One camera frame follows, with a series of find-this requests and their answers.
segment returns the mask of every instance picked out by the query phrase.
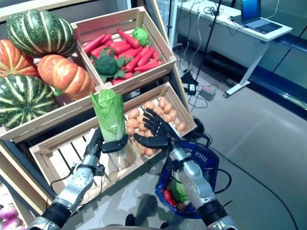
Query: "gray floor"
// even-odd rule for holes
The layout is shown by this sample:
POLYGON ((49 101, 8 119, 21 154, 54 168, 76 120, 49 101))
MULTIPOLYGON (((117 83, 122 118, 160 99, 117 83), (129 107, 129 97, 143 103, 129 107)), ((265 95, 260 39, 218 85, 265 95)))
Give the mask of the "gray floor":
MULTIPOLYGON (((194 59, 193 64, 198 66, 200 57, 196 55, 194 59)), ((216 97, 208 107, 192 112, 212 136, 212 146, 280 196, 292 211, 299 229, 306 229, 307 122, 248 88, 225 99, 222 95, 230 81, 211 69, 202 69, 199 82, 204 86, 219 85, 216 97)), ((198 100, 196 105, 201 107, 204 101, 198 100)), ((218 195, 218 199, 222 204, 233 200, 226 210, 240 229, 295 229, 276 197, 219 157, 219 167, 231 173, 233 182, 227 191, 218 195)), ((112 187, 97 202, 72 217, 64 229, 86 230, 123 224, 129 213, 136 215, 142 226, 159 227, 168 221, 181 230, 205 229, 200 220, 180 218, 157 200, 154 186, 163 162, 159 160, 153 165, 154 162, 147 164, 112 187)), ((219 174, 216 188, 222 188, 226 183, 227 178, 219 174)))

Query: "green striped squash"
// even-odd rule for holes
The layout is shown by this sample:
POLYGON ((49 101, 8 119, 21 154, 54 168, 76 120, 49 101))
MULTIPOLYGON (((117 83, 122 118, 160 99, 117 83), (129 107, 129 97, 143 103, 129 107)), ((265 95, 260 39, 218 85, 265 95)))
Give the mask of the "green striped squash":
POLYGON ((48 11, 29 10, 10 15, 6 30, 13 44, 34 58, 48 54, 68 57, 77 45, 71 25, 48 11))
POLYGON ((55 109, 55 97, 42 80, 23 74, 0 78, 0 124, 14 128, 55 109))

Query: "white desk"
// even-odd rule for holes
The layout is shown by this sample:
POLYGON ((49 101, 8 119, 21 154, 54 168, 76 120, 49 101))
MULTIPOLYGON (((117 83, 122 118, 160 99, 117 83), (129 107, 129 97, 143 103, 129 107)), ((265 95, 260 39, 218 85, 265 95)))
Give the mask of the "white desk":
MULTIPOLYGON (((184 19, 181 18, 187 15, 193 2, 193 0, 190 0, 182 4, 182 12, 177 25, 178 33, 185 36, 188 36, 189 16, 184 19)), ((196 22, 200 12, 201 40, 202 43, 205 44, 210 31, 209 25, 212 24, 214 16, 205 14, 203 10, 206 7, 216 8, 216 5, 214 2, 208 0, 196 0, 195 2, 200 3, 194 4, 192 7, 191 27, 196 22)), ((180 8, 181 2, 178 3, 178 10, 180 10, 180 8)), ((273 39, 290 32, 292 28, 274 22, 282 27, 270 33, 261 34, 229 20, 230 16, 235 17, 241 15, 240 10, 221 5, 220 11, 223 11, 223 13, 216 19, 216 25, 209 43, 209 48, 248 68, 240 83, 225 92, 224 96, 228 97, 249 84, 248 79, 268 49, 270 42, 273 39)), ((190 38, 199 42, 197 26, 194 31, 191 29, 190 38)))

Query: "black stand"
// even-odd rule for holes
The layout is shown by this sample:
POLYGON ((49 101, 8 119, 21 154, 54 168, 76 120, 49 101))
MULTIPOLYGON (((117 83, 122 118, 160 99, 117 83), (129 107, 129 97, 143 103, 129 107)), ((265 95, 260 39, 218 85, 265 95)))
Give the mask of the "black stand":
POLYGON ((217 18, 217 16, 219 15, 219 12, 220 12, 220 6, 221 6, 221 4, 222 4, 222 0, 219 1, 219 5, 217 6, 217 10, 216 10, 217 13, 215 14, 213 23, 209 25, 209 26, 211 27, 211 30, 210 30, 210 33, 209 33, 209 36, 208 36, 208 40, 207 40, 207 43, 206 43, 205 50, 204 50, 203 55, 202 55, 201 63, 200 63, 200 66, 199 66, 199 68, 198 68, 198 71, 197 71, 197 75, 196 75, 195 81, 197 81, 198 75, 199 75, 199 73, 200 73, 200 71, 201 71, 202 63, 204 62, 204 60, 205 60, 205 58, 206 58, 208 45, 209 45, 209 42, 210 42, 210 39, 211 39, 211 35, 212 35, 212 32, 213 32, 214 26, 215 26, 215 24, 216 24, 216 18, 217 18))

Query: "pumpkin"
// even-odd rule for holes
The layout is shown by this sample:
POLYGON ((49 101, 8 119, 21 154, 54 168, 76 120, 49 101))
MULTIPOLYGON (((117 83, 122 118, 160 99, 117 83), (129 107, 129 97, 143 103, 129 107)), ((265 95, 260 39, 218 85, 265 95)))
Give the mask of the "pumpkin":
POLYGON ((94 92, 95 83, 88 72, 65 57, 44 56, 37 69, 44 82, 62 91, 73 100, 94 92))
POLYGON ((9 74, 38 76, 33 58, 20 52, 10 40, 0 40, 0 77, 9 74))
POLYGON ((14 46, 35 58, 47 54, 68 57, 76 49, 71 25, 48 11, 29 10, 10 15, 6 30, 14 46))
POLYGON ((23 74, 0 78, 0 124, 14 128, 56 108, 50 86, 23 74))

